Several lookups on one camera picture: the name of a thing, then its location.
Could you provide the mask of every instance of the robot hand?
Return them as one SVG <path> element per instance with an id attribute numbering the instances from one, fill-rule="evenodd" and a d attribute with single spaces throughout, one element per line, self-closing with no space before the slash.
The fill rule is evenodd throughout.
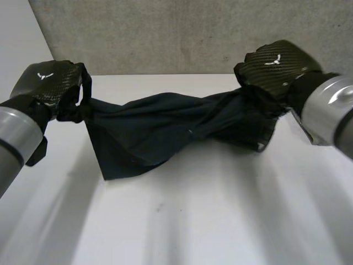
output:
<path id="1" fill-rule="evenodd" d="M 241 86 L 254 85 L 268 92 L 283 107 L 294 80 L 309 72 L 321 72 L 320 65 L 306 52 L 286 40 L 264 45 L 247 54 L 234 68 Z"/>
<path id="2" fill-rule="evenodd" d="M 48 61 L 34 63 L 27 67 L 17 84 L 11 98 L 28 95 L 44 104 L 50 111 L 50 120 L 82 121 L 82 115 L 76 103 L 79 90 L 83 85 L 81 105 L 88 105 L 91 96 L 92 79 L 83 63 L 70 61 Z"/>

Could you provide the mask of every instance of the wall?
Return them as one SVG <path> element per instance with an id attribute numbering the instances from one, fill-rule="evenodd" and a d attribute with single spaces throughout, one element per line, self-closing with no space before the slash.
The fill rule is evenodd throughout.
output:
<path id="1" fill-rule="evenodd" d="M 288 39 L 326 71 L 353 72 L 351 1 L 29 0 L 57 60 L 94 75 L 232 73 Z"/>

